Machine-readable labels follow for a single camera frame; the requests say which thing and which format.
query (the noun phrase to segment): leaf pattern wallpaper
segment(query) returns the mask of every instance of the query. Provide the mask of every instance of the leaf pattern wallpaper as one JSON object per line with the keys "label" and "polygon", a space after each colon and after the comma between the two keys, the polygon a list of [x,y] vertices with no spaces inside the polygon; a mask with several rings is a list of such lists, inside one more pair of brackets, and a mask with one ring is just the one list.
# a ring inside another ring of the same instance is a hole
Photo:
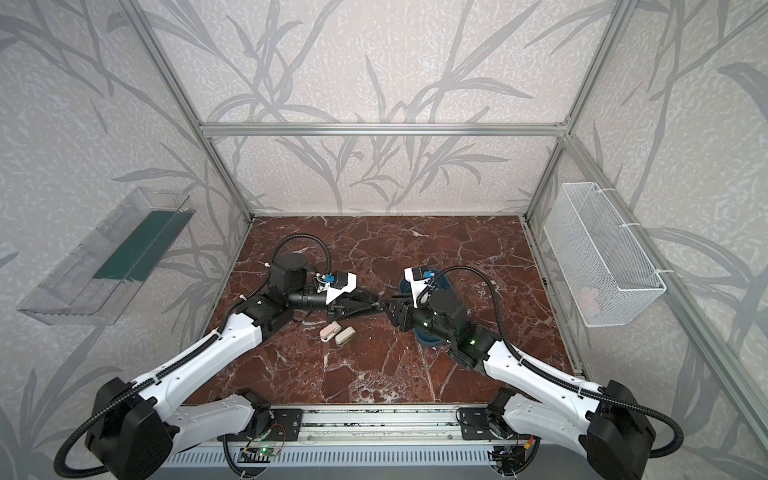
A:
{"label": "leaf pattern wallpaper", "polygon": [[[614,1],[141,5],[203,121],[482,123],[562,121]],[[553,144],[217,139],[253,211],[281,214],[521,213]]]}
{"label": "leaf pattern wallpaper", "polygon": [[[51,459],[98,387],[159,365],[208,323],[247,231],[116,2],[0,3],[0,475]],[[48,326],[24,297],[135,187],[196,210],[113,326]],[[84,451],[73,464],[93,465]]]}
{"label": "leaf pattern wallpaper", "polygon": [[[768,392],[768,37],[766,2],[639,5],[575,126],[727,345]],[[768,459],[666,303],[625,327],[586,329],[542,227],[566,181],[564,156],[533,217],[584,363],[664,406],[683,452],[649,462],[649,478],[768,478]]]}

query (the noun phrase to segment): robotic arm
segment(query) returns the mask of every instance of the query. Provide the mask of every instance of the robotic arm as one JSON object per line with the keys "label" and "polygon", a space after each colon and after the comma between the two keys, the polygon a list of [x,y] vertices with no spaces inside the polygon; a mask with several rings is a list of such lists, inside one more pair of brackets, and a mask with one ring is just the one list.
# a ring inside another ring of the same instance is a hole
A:
{"label": "robotic arm", "polygon": [[[303,255],[276,255],[282,245],[297,237],[308,237],[323,247],[324,275]],[[611,381],[606,388],[580,380],[517,350],[504,337],[490,280],[471,267],[450,267],[439,273],[425,267],[406,269],[412,295],[387,302],[358,287],[355,274],[330,273],[329,251],[311,235],[297,233],[283,239],[268,267],[265,283],[241,296],[219,328],[132,382],[115,378],[102,386],[92,417],[59,449],[54,460],[56,473],[84,478],[109,471],[119,480],[144,480],[170,455],[219,435],[262,435],[272,422],[270,404],[254,392],[238,392],[201,406],[181,404],[227,364],[285,326],[294,310],[323,310],[329,322],[386,313],[390,323],[403,332],[419,326],[444,339],[450,357],[460,366],[520,390],[502,389],[485,411],[500,439],[526,434],[537,439],[537,446],[539,439],[558,443],[585,456],[607,480],[639,479],[649,456],[668,455],[682,444],[682,431],[674,420],[638,406],[621,384]],[[500,333],[473,323],[453,290],[435,290],[439,277],[457,269],[471,270],[488,284]],[[669,445],[651,450],[656,433],[647,416],[673,427],[675,437]],[[68,451],[83,435],[102,467],[80,470],[66,465]],[[230,467],[236,469],[226,443],[225,452]]]}

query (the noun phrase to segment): wall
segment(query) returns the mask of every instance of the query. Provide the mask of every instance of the wall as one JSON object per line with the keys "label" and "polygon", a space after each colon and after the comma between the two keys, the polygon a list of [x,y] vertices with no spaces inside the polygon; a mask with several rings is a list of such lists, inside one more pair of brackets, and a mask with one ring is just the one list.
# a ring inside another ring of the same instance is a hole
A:
{"label": "wall", "polygon": [[[638,8],[575,133],[703,311],[768,392],[765,2]],[[541,231],[568,156],[533,224],[589,373],[616,379],[683,426],[649,478],[768,478],[768,459],[663,300],[625,327],[585,329]]]}
{"label": "wall", "polygon": [[[3,478],[57,478],[53,454],[98,387],[201,334],[247,226],[131,32],[110,28],[117,10],[0,4]],[[197,212],[120,319],[47,326],[17,312],[136,186],[184,190]],[[94,464],[82,451],[72,457]]]}
{"label": "wall", "polygon": [[[552,123],[568,113],[614,1],[141,5],[206,122]],[[218,139],[254,211],[281,214],[522,212],[552,144]]]}

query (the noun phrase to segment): blue container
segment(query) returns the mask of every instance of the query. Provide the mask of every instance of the blue container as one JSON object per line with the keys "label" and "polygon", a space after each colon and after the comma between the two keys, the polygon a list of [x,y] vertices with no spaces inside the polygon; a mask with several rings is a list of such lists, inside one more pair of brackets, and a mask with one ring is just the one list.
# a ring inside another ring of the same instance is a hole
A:
{"label": "blue container", "polygon": [[[435,275],[437,275],[440,270],[438,269],[429,269],[428,272],[433,272]],[[435,289],[439,290],[441,288],[451,288],[451,283],[448,281],[448,278],[444,275],[440,277],[437,280],[437,284],[435,285]],[[406,280],[405,277],[400,280],[400,293],[411,293],[411,283]],[[433,346],[441,346],[445,345],[445,340],[440,339],[436,336],[429,335],[427,332],[424,331],[423,328],[419,328],[417,326],[413,327],[413,335],[416,337],[416,341],[419,342],[422,346],[431,349]]]}

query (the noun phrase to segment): red marble tabletop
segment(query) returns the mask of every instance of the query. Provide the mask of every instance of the red marble tabletop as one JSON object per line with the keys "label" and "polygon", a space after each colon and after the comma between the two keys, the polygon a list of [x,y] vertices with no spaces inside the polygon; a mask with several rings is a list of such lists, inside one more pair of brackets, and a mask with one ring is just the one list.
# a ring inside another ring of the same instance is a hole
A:
{"label": "red marble tabletop", "polygon": [[[325,241],[333,269],[358,275],[374,293],[398,291],[409,266],[475,266],[497,284],[508,338],[525,352],[571,373],[541,277],[517,217],[262,217],[240,253],[209,330],[237,295],[260,285],[274,245],[306,232]],[[303,252],[324,269],[322,250],[292,240],[281,253]],[[496,330],[482,280],[466,271],[449,273],[459,298],[479,325]],[[383,314],[343,321],[357,337],[344,347],[321,343],[324,313],[305,316],[245,353],[189,399],[200,404],[250,387],[273,404],[349,402],[489,402],[503,383],[458,367],[445,353],[420,346],[413,332],[395,331]]]}

